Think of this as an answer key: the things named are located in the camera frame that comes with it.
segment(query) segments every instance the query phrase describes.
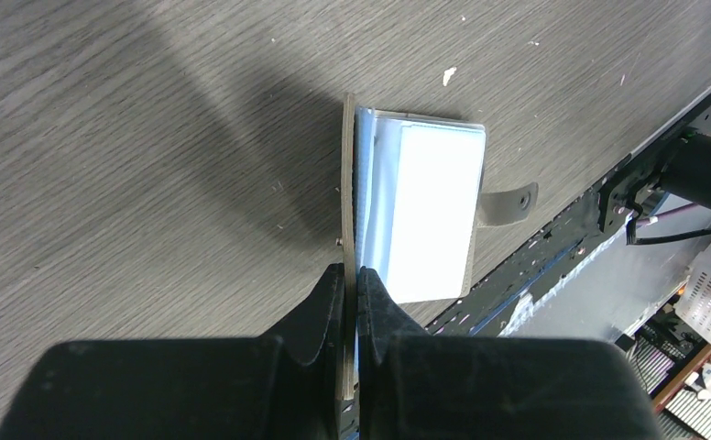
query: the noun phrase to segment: metal plate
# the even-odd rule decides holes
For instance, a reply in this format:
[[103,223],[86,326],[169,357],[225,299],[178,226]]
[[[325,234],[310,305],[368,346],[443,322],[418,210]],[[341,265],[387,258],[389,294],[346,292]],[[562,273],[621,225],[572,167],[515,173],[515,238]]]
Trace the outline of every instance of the metal plate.
[[[695,127],[696,120],[704,120],[706,111],[711,112],[711,94],[643,151],[652,149],[653,145],[660,145],[666,136],[671,135],[674,130],[681,131],[680,128],[687,127],[690,122],[693,122],[692,127]],[[514,302],[523,290],[531,287],[534,301],[538,301],[561,277],[565,277],[582,261],[586,252],[597,248],[620,229],[626,212],[615,212],[607,218],[607,232],[602,233],[599,229],[599,197],[604,199],[607,194],[612,194],[610,185],[607,185],[607,193],[602,191],[602,187],[612,182],[613,176],[619,170],[631,166],[630,159],[630,155],[623,159],[515,253],[475,284],[465,298],[454,302],[432,320],[426,329],[432,334],[497,336],[500,332],[499,325],[491,323],[497,319],[509,321]]]
[[342,365],[340,400],[354,398],[356,386],[356,237],[353,223],[353,142],[356,124],[356,97],[345,96],[342,113],[342,176],[340,202],[342,211],[342,251],[345,264],[345,312],[343,338],[345,357]]
[[522,222],[531,213],[539,197],[536,182],[504,192],[484,192],[477,200],[478,226],[506,226]]
[[[613,234],[619,229],[619,218],[622,216],[620,208],[630,196],[634,196],[638,204],[647,197],[645,185],[650,181],[655,168],[667,159],[667,153],[670,153],[668,147],[688,128],[711,136],[711,93],[634,157],[623,168],[623,172],[606,182],[601,189],[599,202],[598,226],[602,231]],[[641,189],[639,194],[632,193],[634,188]]]
[[[671,195],[661,209],[686,204]],[[710,223],[711,211],[696,207],[640,233],[666,236],[703,229]],[[589,249],[585,254],[595,252],[595,258],[553,288],[554,296],[545,297],[543,306],[534,308],[531,319],[511,335],[605,341],[615,341],[622,333],[632,335],[686,281],[687,266],[709,241],[696,238],[660,246],[628,246],[622,229],[613,237],[604,246]]]

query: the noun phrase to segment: gray wood grain surface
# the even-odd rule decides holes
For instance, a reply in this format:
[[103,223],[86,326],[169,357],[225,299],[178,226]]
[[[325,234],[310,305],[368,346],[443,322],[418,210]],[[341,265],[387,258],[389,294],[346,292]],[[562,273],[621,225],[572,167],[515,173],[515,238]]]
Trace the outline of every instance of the gray wood grain surface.
[[711,0],[0,0],[0,418],[57,341],[300,301],[341,258],[345,91],[482,122],[486,187],[539,182],[479,278],[710,84]]

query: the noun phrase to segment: electric cable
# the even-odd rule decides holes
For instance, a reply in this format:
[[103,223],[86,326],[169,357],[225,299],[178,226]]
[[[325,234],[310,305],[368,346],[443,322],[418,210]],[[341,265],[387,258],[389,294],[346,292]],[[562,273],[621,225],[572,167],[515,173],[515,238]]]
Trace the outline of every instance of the electric cable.
[[650,215],[649,217],[640,218],[639,220],[636,221],[636,226],[654,225],[661,220],[665,220],[667,218],[674,217],[674,216],[681,214],[685,211],[690,211],[692,209],[695,209],[696,207],[698,207],[697,204],[689,203],[684,206],[680,206],[678,208],[670,209],[670,210],[665,211],[660,214],[655,214],[655,215]]
[[683,232],[682,234],[675,234],[672,236],[657,236],[652,238],[638,238],[636,237],[636,226],[639,217],[644,213],[644,208],[638,203],[628,202],[627,207],[632,209],[636,214],[633,215],[628,223],[626,224],[626,243],[634,246],[646,246],[646,245],[661,245],[664,243],[673,243],[676,241],[688,240],[690,238],[711,236],[711,228],[709,229],[699,229],[690,232]]

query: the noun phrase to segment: black metal frame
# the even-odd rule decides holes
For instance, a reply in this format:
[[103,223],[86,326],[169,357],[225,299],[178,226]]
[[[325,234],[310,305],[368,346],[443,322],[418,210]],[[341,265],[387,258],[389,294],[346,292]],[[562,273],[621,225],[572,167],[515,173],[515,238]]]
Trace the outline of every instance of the black metal frame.
[[711,136],[711,93],[640,153],[623,159],[426,329],[432,335],[497,336],[525,289],[531,287],[538,300],[623,226],[626,206],[648,197],[656,167],[691,128]]

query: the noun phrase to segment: debris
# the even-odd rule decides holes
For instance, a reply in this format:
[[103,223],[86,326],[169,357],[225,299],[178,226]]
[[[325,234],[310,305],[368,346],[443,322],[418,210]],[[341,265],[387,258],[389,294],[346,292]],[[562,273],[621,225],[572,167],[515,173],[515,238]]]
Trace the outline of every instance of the debris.
[[447,69],[444,71],[444,76],[442,77],[442,86],[447,87],[447,83],[450,82],[450,78],[455,75],[455,71],[457,71],[457,67],[451,67],[450,69]]

